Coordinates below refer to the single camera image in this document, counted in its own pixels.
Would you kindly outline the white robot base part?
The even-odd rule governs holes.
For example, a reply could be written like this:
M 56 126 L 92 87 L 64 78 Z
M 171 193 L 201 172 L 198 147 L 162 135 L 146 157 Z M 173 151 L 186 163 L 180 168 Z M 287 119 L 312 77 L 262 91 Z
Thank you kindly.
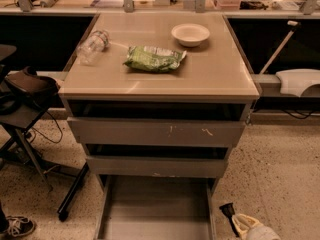
M 276 73 L 281 82 L 280 93 L 301 97 L 310 87 L 320 84 L 320 70 L 291 69 Z

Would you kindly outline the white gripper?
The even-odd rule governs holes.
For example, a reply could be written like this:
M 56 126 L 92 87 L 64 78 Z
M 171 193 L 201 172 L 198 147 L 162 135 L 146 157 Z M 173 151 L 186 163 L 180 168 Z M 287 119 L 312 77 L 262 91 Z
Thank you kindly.
M 232 216 L 232 222 L 241 240 L 281 240 L 272 228 L 262 226 L 256 218 L 235 214 Z

